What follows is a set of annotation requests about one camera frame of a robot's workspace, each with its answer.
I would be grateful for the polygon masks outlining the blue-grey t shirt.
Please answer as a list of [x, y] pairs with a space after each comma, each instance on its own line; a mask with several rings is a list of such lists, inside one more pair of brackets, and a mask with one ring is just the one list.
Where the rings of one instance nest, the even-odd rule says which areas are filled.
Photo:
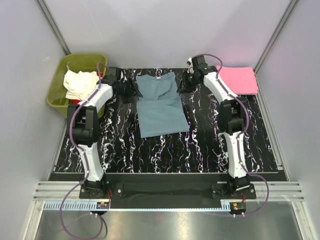
[[162, 76], [145, 74], [138, 76], [136, 82], [143, 95], [136, 103], [142, 138], [189, 131], [174, 72]]

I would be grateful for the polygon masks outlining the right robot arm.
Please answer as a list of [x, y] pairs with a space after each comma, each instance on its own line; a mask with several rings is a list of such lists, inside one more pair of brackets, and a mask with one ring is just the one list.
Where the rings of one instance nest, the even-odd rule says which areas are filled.
[[216, 56], [214, 58], [220, 62], [219, 68], [208, 65], [205, 54], [190, 57], [187, 60], [188, 70], [182, 74], [177, 93], [192, 93], [197, 85], [203, 84], [218, 101], [217, 125], [224, 135], [228, 152], [228, 180], [220, 194], [228, 194], [236, 199], [250, 187], [244, 151], [244, 135], [249, 127], [249, 115], [245, 99], [234, 93], [220, 75], [222, 60]]

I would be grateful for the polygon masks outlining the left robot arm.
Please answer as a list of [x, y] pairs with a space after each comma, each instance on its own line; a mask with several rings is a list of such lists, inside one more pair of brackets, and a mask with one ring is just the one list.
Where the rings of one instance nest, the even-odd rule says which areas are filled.
[[137, 84], [119, 67], [110, 67], [103, 77], [98, 75], [98, 82], [89, 96], [67, 108], [68, 138], [78, 150], [84, 169], [84, 179], [79, 182], [83, 199], [103, 198], [111, 193], [98, 152], [98, 140], [102, 136], [98, 112], [114, 96], [125, 104], [143, 96]]

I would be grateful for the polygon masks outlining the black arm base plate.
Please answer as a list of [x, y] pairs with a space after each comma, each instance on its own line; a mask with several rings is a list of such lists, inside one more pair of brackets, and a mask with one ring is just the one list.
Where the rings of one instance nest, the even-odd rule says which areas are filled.
[[110, 200], [121, 203], [173, 203], [203, 204], [213, 201], [255, 200], [254, 185], [236, 194], [221, 195], [226, 186], [226, 173], [107, 173], [105, 174], [111, 193], [102, 198], [88, 200]]

